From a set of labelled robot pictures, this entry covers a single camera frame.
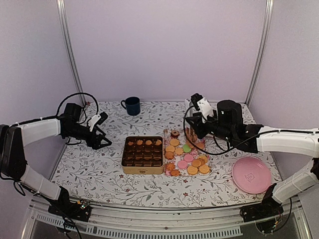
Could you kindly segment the gold cookie tin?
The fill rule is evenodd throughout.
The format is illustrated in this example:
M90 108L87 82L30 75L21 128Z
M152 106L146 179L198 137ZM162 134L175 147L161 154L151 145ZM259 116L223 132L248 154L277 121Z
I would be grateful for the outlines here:
M160 175L164 172L163 137L161 136L128 136L125 140L121 166L125 174L131 175Z

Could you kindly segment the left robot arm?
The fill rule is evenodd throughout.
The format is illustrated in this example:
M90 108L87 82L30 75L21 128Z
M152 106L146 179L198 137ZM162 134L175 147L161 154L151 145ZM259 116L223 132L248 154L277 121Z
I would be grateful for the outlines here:
M48 179L45 166L53 168L50 160L57 157L63 140L77 139L92 149L112 144L100 129L108 115L97 112L83 123L81 111L79 105L68 103L62 114L0 126L1 177L55 202L63 216L70 216L74 205L68 191Z

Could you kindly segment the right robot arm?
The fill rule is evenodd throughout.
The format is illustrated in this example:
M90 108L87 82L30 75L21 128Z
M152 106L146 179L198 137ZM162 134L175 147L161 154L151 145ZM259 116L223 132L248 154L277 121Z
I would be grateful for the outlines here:
M213 109L206 98L195 94L187 108L183 123L188 123L199 139L211 134L230 145L230 150L244 152L284 152L306 155L311 160L282 182L271 185L258 205L258 213L268 217L287 199L319 182L319 130L280 129L262 124L245 124L242 107L223 100Z

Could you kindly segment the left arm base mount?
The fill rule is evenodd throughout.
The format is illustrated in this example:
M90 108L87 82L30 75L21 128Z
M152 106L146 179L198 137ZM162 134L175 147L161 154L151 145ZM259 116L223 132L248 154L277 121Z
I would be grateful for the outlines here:
M48 200L50 206L48 212L57 216L64 216L68 219L88 222L92 208L85 201L71 202L68 192L60 193L57 200Z

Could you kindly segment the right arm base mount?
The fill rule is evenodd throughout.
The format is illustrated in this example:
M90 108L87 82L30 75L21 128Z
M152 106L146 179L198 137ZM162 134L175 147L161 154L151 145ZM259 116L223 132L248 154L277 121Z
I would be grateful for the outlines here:
M268 217L279 216L284 212L282 204L273 199L263 200L260 203L243 206L240 209L240 216L244 222L261 220Z

